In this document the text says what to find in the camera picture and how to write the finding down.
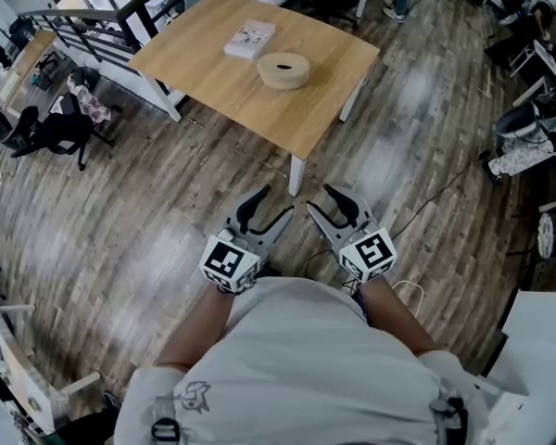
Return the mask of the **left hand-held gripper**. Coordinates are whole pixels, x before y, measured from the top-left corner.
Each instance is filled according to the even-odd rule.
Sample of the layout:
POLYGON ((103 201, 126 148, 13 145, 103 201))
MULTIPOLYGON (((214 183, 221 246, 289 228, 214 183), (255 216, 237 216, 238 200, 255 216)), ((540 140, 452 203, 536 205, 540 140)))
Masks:
POLYGON ((243 194, 229 209, 219 232, 208 239, 198 267, 223 293, 243 293, 255 285, 269 258, 269 247, 293 219, 295 207, 291 205, 262 230, 249 230, 249 222, 270 191, 271 186, 265 184, 243 194))

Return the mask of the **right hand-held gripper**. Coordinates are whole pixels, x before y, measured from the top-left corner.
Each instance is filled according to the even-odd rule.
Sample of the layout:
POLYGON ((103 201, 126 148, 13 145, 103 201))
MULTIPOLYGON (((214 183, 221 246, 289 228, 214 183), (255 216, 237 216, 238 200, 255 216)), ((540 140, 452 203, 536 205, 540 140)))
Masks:
POLYGON ((339 264, 360 283, 382 275, 396 261, 396 249, 387 230, 372 218, 367 201, 348 188, 324 184, 345 223, 334 223, 315 203, 307 210, 322 234, 337 249, 339 264))

